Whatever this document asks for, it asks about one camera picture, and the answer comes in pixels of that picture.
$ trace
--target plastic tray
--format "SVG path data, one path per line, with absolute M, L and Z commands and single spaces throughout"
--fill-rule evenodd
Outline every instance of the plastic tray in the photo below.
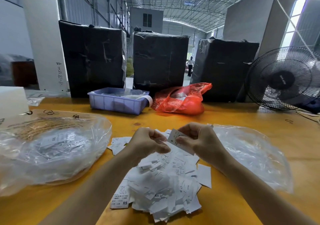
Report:
M 122 92 L 123 90 L 120 88 L 104 88 L 88 93 L 91 109 L 103 109 L 139 115 L 148 104 L 146 98 L 130 99 L 106 95 Z

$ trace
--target fan grille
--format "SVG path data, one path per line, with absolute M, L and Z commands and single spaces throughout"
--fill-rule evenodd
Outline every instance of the fan grille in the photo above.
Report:
M 320 97 L 320 57 L 302 47 L 271 50 L 256 59 L 247 74 L 245 89 L 260 106 L 296 109 Z

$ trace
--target person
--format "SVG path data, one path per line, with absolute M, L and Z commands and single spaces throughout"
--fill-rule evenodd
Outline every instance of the person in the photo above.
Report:
M 194 65 L 195 62 L 192 60 L 192 57 L 190 57 L 190 60 L 188 60 L 188 77 L 191 77 L 191 70 Z
M 316 225 L 308 216 L 237 162 L 223 147 L 212 127 L 191 122 L 178 130 L 187 137 L 180 136 L 176 141 L 192 148 L 201 159 L 229 178 L 264 225 Z M 153 152 L 170 152 L 170 148 L 163 141 L 166 141 L 166 138 L 162 134 L 153 129 L 140 127 L 120 153 L 102 165 L 39 224 L 96 224 L 122 179 L 132 167 L 137 166 L 142 158 Z

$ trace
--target black wrapped package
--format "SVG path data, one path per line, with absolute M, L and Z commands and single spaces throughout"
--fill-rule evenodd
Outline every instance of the black wrapped package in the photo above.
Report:
M 121 29 L 59 21 L 72 98 L 126 83 L 126 34 Z
M 234 102 L 259 48 L 259 43 L 200 40 L 190 84 L 212 83 L 204 102 Z
M 134 32 L 134 88 L 152 96 L 162 89 L 182 86 L 188 43 L 188 36 Z

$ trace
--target forearm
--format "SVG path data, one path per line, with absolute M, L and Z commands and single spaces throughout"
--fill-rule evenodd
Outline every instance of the forearm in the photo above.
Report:
M 83 183 L 39 225 L 94 225 L 136 161 L 124 148 Z
M 222 172 L 236 184 L 246 202 L 264 225 L 316 224 L 280 197 L 259 177 L 230 157 L 225 159 L 225 168 Z

